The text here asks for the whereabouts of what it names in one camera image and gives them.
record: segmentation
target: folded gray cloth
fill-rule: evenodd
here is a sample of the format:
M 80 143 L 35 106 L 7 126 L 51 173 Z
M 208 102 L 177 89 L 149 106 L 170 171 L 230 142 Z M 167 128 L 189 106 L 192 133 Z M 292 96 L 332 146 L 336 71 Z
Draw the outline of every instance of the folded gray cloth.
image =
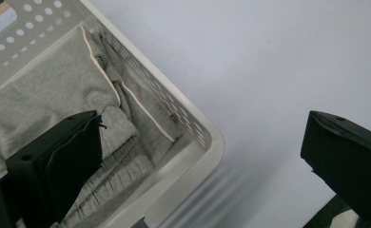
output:
M 109 210 L 101 209 L 114 199 L 125 200 L 153 170 L 149 159 L 158 163 L 180 136 L 145 91 L 130 79 L 124 84 L 119 73 L 127 72 L 114 67 L 109 58 L 117 56 L 102 44 L 78 28 L 47 59 L 0 90 L 0 178 L 7 173 L 5 159 L 67 116 L 95 109 L 107 126 L 101 129 L 102 168 L 53 227 L 83 226 L 81 221 L 98 211 L 96 217 L 104 218 Z

